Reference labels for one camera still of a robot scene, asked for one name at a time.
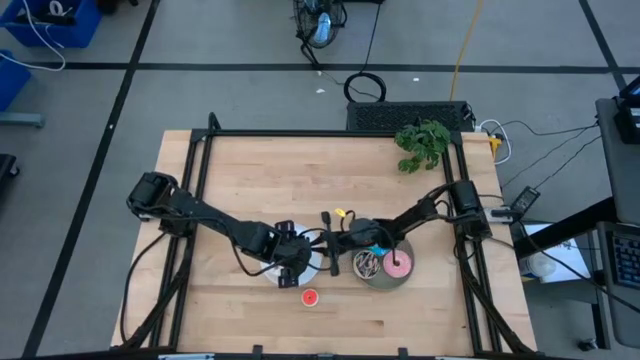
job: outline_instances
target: white plate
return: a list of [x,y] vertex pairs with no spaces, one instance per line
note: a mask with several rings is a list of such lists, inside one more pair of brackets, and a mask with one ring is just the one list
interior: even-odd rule
[[[294,227],[296,230],[296,234],[300,234],[301,232],[307,230],[306,227],[299,224],[294,224]],[[304,234],[304,237],[307,238],[309,242],[311,242],[318,237],[318,233],[315,231],[310,231]],[[317,253],[315,251],[311,252],[311,260],[309,260],[309,263],[319,268],[320,265],[322,265],[322,254]],[[263,263],[263,262],[260,263],[260,267],[262,269],[266,268],[269,265],[270,264]],[[267,277],[267,279],[269,279],[269,281],[278,285],[278,276],[280,276],[280,270],[282,270],[282,266],[276,266],[275,268],[264,273],[264,275]],[[314,276],[316,276],[317,273],[318,273],[318,270],[310,266],[307,266],[307,269],[298,278],[298,285],[304,285],[308,283],[309,281],[311,281],[311,279],[313,279]]]

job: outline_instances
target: yellow clip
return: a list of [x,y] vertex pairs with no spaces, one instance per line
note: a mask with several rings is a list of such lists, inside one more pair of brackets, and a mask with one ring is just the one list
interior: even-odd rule
[[489,145],[491,146],[491,153],[493,154],[493,158],[496,158],[496,151],[498,151],[498,147],[502,145],[502,141],[495,137],[489,138]]

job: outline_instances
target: desk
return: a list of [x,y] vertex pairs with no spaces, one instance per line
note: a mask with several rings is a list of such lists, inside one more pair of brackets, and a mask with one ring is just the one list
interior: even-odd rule
[[[156,171],[181,178],[189,138],[189,131],[166,132]],[[486,135],[464,134],[463,139],[478,192],[499,194]],[[307,227],[321,226],[320,212],[337,207],[359,216],[395,217],[445,182],[441,167],[399,174],[396,164],[403,156],[391,138],[215,137],[203,199],[239,219],[292,219]],[[499,205],[492,198],[482,201]],[[337,221],[334,214],[333,223]],[[157,228],[157,221],[141,225],[134,256],[159,234]],[[511,241],[507,226],[492,230],[494,237]],[[349,266],[341,266],[339,277],[325,272],[313,279],[309,287],[318,290],[320,301],[306,308],[300,301],[302,289],[277,289],[264,277],[246,276],[229,241],[201,226],[178,350],[247,353],[260,344],[268,353],[393,355],[407,347],[413,355],[472,355],[451,225],[429,222],[408,239],[416,265],[400,289],[369,289]],[[149,251],[132,277],[125,321],[129,336],[157,299],[166,249],[164,242]],[[535,348],[515,254],[488,241],[484,252],[497,309],[523,342]],[[259,269],[256,261],[243,260],[249,270]],[[476,308],[485,324],[482,308]],[[166,321],[172,312],[169,306]],[[167,328],[161,344],[167,343]],[[483,340],[489,349],[487,336]],[[113,344],[119,343],[116,331]]]

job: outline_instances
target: black floor stripe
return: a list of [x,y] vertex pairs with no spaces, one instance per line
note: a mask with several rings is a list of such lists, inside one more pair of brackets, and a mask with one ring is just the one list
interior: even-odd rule
[[160,0],[153,0],[151,2],[151,6],[149,7],[149,11],[147,12],[142,30],[140,31],[140,35],[138,36],[138,41],[136,42],[133,54],[131,55],[131,60],[127,68],[127,72],[125,73],[122,84],[120,85],[120,90],[118,91],[118,95],[113,104],[113,108],[111,110],[111,114],[109,115],[107,125],[105,126],[102,139],[100,140],[100,144],[98,145],[98,150],[96,151],[93,164],[91,165],[91,170],[89,171],[87,182],[85,183],[84,189],[82,190],[82,195],[80,196],[78,207],[73,214],[73,219],[71,221],[71,225],[69,226],[67,236],[64,240],[62,250],[60,251],[60,256],[58,257],[58,261],[56,262],[53,274],[51,275],[51,279],[49,280],[49,286],[47,287],[47,290],[44,294],[44,298],[42,299],[42,303],[40,304],[40,309],[38,310],[38,314],[34,321],[33,327],[31,328],[31,332],[29,333],[29,338],[27,339],[27,343],[22,353],[23,357],[34,357],[38,353],[38,348],[40,347],[42,337],[44,336],[45,330],[47,329],[47,324],[49,323],[51,312],[53,311],[53,307],[55,305],[56,299],[58,298],[60,288],[62,287],[64,275],[67,272],[69,262],[71,261],[71,256],[73,255],[73,250],[75,249],[76,242],[78,241],[82,223],[84,222],[87,210],[89,209],[91,197],[93,196],[93,192],[95,191],[96,185],[98,183],[98,178],[100,176],[104,160],[107,156],[109,144],[111,143],[111,139],[113,138],[113,133],[115,131],[116,125],[118,124],[120,114],[122,113],[122,108],[124,107],[125,101],[127,99],[127,94],[129,93],[129,89],[131,88],[131,82],[135,73],[136,64],[138,64],[138,62],[140,61],[142,49],[144,48],[144,44],[147,41],[147,37],[149,36],[149,30],[151,29],[151,24],[153,23],[153,19],[156,15],[156,10],[159,3]]
[[591,10],[591,6],[587,0],[578,0],[580,2],[580,7],[582,7],[582,11],[584,12],[584,16],[587,17],[587,22],[589,23],[589,27],[591,27],[591,31],[593,32],[593,36],[595,36],[596,41],[598,42],[598,46],[600,47],[600,51],[602,52],[602,56],[607,61],[607,65],[609,69],[611,69],[611,73],[613,74],[613,79],[616,81],[616,85],[619,90],[624,89],[627,86],[620,69],[618,68],[618,63],[616,63],[616,59],[613,57],[613,53],[609,48],[609,44],[607,44],[607,40],[604,38],[604,34],[602,33],[602,29],[600,29],[600,25],[598,25],[598,21],[596,20],[595,15],[593,14],[593,10]]
[[[55,66],[56,63],[34,63]],[[127,70],[126,63],[67,63],[69,70]],[[324,64],[327,71],[359,71],[362,64]],[[388,72],[453,72],[455,65],[369,64],[367,70]],[[135,70],[156,71],[314,71],[309,64],[190,64],[138,63]],[[620,72],[636,73],[640,68],[620,68]],[[527,65],[462,65],[462,73],[481,74],[608,74],[607,66],[527,66]]]

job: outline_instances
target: yellow cable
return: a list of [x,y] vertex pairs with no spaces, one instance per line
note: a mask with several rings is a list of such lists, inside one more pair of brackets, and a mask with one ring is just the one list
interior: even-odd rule
[[465,50],[467,50],[467,45],[469,44],[469,39],[471,39],[473,28],[476,26],[476,22],[478,21],[478,17],[480,16],[482,5],[484,5],[484,0],[478,0],[478,5],[476,5],[476,12],[473,14],[471,25],[469,26],[469,30],[467,30],[467,35],[464,38],[462,49],[460,49],[460,55],[458,56],[458,61],[456,62],[456,68],[453,71],[453,81],[451,82],[451,94],[449,94],[449,101],[453,101],[453,94],[455,94],[456,92],[456,81],[458,81],[458,70],[460,70],[460,62],[462,62],[464,52]]

